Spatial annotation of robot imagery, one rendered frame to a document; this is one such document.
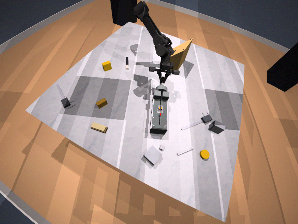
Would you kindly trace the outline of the yellow short cylinder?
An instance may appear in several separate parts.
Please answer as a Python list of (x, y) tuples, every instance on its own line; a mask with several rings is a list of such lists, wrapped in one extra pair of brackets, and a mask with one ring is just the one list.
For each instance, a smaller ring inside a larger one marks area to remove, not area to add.
[(207, 158), (209, 158), (209, 156), (210, 156), (210, 154), (207, 150), (204, 149), (204, 150), (200, 151), (200, 157), (202, 159), (207, 159)]

